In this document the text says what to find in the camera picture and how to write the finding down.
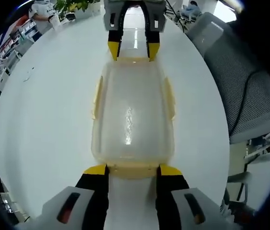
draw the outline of white table surface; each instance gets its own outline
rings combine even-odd
[[[126,21],[125,27],[143,18]],[[130,43],[128,36],[124,44]],[[19,61],[2,92],[0,177],[32,218],[98,164],[90,149],[91,110],[109,54],[107,37],[101,16],[50,30]],[[169,165],[220,205],[229,168],[220,94],[195,46],[170,20],[160,40],[157,59],[176,97],[175,154]],[[110,178],[109,198],[105,229],[158,228],[153,179]]]

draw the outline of transparent plastic container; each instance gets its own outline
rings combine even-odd
[[[117,167],[158,167],[174,152],[174,97],[157,61],[118,58],[103,69],[92,132],[96,159]]]

